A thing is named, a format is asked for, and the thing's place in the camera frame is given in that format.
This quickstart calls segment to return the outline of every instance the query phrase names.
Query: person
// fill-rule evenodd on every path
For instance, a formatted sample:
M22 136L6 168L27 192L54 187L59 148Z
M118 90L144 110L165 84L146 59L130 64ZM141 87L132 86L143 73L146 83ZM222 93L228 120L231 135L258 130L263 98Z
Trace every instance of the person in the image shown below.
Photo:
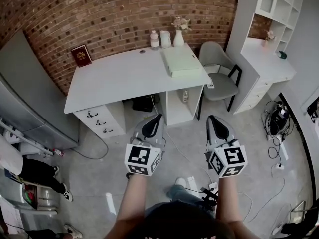
M306 212L305 218L298 224L295 223L281 223L274 230L273 235L280 231L282 234L287 234L289 236L284 237L285 239L301 239L306 236L306 234L312 230L319 218L319 198L314 202L310 209ZM310 239L319 238L319 228L316 228Z
M240 215L235 177L219 179L216 217L203 200L188 193L186 180L178 178L168 192L169 203L145 212L147 176L129 178L116 222L105 239L258 239Z
M5 234L2 237L4 239L78 239L83 237L82 233L71 225L65 224L64 228L67 230L67 233L56 234L50 229L45 229L24 231L12 235Z
M66 200L73 201L73 196L67 186L55 179L60 170L58 166L50 166L44 162L22 156L1 134L0 165L25 181L48 186L62 194Z

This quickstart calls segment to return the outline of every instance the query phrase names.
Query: small bottle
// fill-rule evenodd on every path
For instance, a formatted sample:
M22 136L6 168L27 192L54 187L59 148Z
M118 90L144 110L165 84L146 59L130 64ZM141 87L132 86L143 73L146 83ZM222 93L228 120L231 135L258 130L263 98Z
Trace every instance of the small bottle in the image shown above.
M188 102L188 89L183 90L183 103Z
M159 41L159 35L156 34L155 30L152 30L150 38L151 38L151 49L157 50L160 47L160 41Z
M54 154L56 154L56 155L58 155L58 156L61 156L61 157L62 157L62 156L64 155L64 153L63 153L61 150L53 149L52 151L53 151Z

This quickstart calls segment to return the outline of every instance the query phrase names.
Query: flower arrangement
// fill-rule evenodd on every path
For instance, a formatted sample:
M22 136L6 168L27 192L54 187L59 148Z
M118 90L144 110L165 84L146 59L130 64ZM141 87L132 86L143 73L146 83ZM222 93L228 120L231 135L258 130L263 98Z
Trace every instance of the flower arrangement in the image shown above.
M190 22L190 19L182 18L182 17L176 17L172 25L176 28L176 30L182 30L182 31L191 31L191 29L188 27L188 24Z
M267 31L267 37L266 37L266 41L269 41L269 40L275 40L276 37L274 36L274 32L273 31Z

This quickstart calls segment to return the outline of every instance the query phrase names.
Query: chair leg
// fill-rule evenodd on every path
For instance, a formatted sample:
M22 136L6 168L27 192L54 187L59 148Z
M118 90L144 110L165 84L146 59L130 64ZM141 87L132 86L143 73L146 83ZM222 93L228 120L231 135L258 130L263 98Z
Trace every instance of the chair leg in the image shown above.
M235 96L232 96L231 99L230 99L229 106L228 106L228 108L227 108L227 111L228 111L228 112L230 111L230 108L231 108L231 106L232 106L232 104L233 104L234 98L235 98Z
M200 120L201 105L202 105L202 103L203 103L203 96L204 96L204 93L202 92L202 93L201 93L201 96L200 96L200 99L199 99L199 106L198 106L198 115L197 115L197 120L198 120L198 121Z

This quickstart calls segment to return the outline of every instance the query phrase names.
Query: sneaker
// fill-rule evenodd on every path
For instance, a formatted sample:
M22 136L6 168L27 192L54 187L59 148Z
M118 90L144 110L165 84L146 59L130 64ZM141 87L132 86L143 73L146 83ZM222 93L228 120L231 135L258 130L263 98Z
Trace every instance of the sneaker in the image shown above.
M54 166L53 169L54 169L54 178L55 178L56 175L60 172L60 167Z
M175 185L180 185L180 186L186 188L186 180L182 177L179 177L176 179Z
M274 236L275 234L277 234L279 231L281 231L281 229L283 228L285 223L280 223L278 226L276 226L274 228L274 230L271 232L271 235Z
M65 183L62 183L62 184L65 187L65 192L63 193L63 196L66 198L67 201L72 202L73 201L72 193L68 190Z
M72 227L69 224L64 224L64 228L68 231L70 235L72 235L73 239L83 237L80 231L76 230L74 227Z

